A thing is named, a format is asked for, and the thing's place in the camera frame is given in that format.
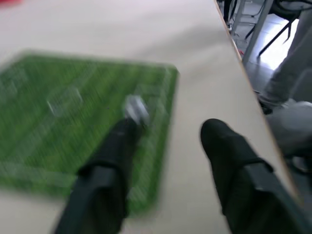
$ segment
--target metal leg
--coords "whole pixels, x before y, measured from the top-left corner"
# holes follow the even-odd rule
[[[264,21],[265,21],[267,15],[271,9],[272,3],[273,3],[273,0],[265,0],[265,4],[264,4],[263,10],[260,14],[258,23],[254,27],[254,32],[253,32],[252,38],[249,42],[249,45],[248,45],[248,47],[245,51],[244,57],[243,57],[243,64],[244,65],[246,65],[248,60],[249,60],[249,57],[253,51],[254,45],[255,45],[255,43],[258,39],[258,36],[260,34],[261,28],[264,24]]]
[[[245,40],[247,40],[247,38],[250,36],[250,34],[253,33],[254,28],[255,28],[255,25],[254,25],[254,27],[249,31],[249,33],[247,33],[247,35],[245,36]]]
[[[244,10],[245,2],[246,2],[246,0],[240,0],[240,4],[239,4],[239,7],[238,7],[237,15],[235,17],[235,21],[234,21],[233,26],[232,26],[231,36],[235,35],[236,28],[237,28],[237,26],[239,24],[240,18],[242,17],[242,13],[243,13],[243,10]]]
[[[234,15],[235,8],[236,8],[236,5],[237,5],[237,0],[234,0],[232,2],[234,2],[234,5],[233,5],[232,12],[231,12],[231,15],[230,15],[230,20],[233,19],[233,15]]]
[[[266,44],[266,46],[264,46],[264,48],[259,52],[258,57],[260,57],[260,56],[263,54],[263,52],[266,51],[266,49],[267,49],[270,45],[272,45],[272,43],[273,43],[287,28],[289,28],[289,25],[291,25],[291,24],[292,24],[292,22],[289,21],[288,24],[286,24],[286,25],[282,28],[282,30],[279,31],[278,34],[276,34],[276,36],[275,36],[272,40],[270,40],[270,42],[269,42],[268,44]]]
[[[292,23],[290,23],[290,25],[288,27],[288,35],[287,35],[286,41],[291,37],[291,31],[292,31]]]

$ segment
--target chair leg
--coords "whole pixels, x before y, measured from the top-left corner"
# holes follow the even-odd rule
[[[290,24],[289,27],[288,27],[288,35],[287,35],[286,41],[288,41],[288,39],[291,37],[291,31],[292,31],[292,24]]]
[[[289,21],[288,24],[286,24],[285,27],[283,27],[282,30],[279,31],[278,34],[276,34],[276,36],[275,36],[272,40],[270,40],[270,42],[269,42],[268,44],[266,44],[266,46],[264,46],[264,48],[259,52],[258,57],[260,57],[260,56],[263,54],[263,52],[265,52],[266,49],[267,49],[270,45],[272,45],[272,43],[273,43],[287,28],[289,28],[289,26],[290,26],[291,24],[292,24],[292,21]]]
[[[247,33],[247,35],[245,36],[245,40],[247,40],[247,38],[250,36],[250,34],[254,32],[254,28],[255,28],[255,25],[254,25],[253,28],[249,31],[249,33]]]

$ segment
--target red object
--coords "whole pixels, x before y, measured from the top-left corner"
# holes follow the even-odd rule
[[[22,0],[0,0],[0,4],[4,4],[4,5],[13,5],[13,4],[17,4],[17,3],[21,3]]]

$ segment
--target floor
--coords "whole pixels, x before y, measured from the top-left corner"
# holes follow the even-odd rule
[[[259,12],[263,0],[253,0],[245,4],[243,14],[255,15]],[[220,5],[221,12],[223,12],[223,3]],[[243,16],[241,22],[237,27],[236,33],[233,37],[236,42],[238,50],[245,52],[250,37],[245,40],[245,36],[252,29],[253,23],[256,23],[258,16]],[[246,72],[249,76],[250,82],[254,90],[261,92],[266,83],[272,77],[274,70],[280,65],[287,55],[287,51],[293,40],[298,20],[292,24],[291,37],[286,41],[288,30],[285,32],[258,58],[259,51],[288,23],[287,20],[282,19],[276,15],[268,15],[259,38],[255,44],[253,52],[248,63],[245,66]],[[309,179],[290,167],[293,179],[297,184],[299,191],[302,194],[304,202],[304,210],[312,222],[312,186]]]

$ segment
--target shoe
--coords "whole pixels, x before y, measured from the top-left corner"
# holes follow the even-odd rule
[[[227,22],[227,23],[225,23],[225,24],[226,24],[226,26],[227,26],[227,28],[228,28],[229,33],[231,33],[231,31],[232,31],[232,25],[231,25],[229,22]]]
[[[272,113],[272,109],[270,107],[268,107],[266,104],[262,103],[260,100],[259,101],[259,104],[262,108],[262,112],[265,114],[265,115],[269,115]]]
[[[312,173],[312,168],[311,166],[312,162],[312,157],[299,157],[299,156],[294,156],[292,158],[292,165],[301,173],[304,174],[311,174]]]

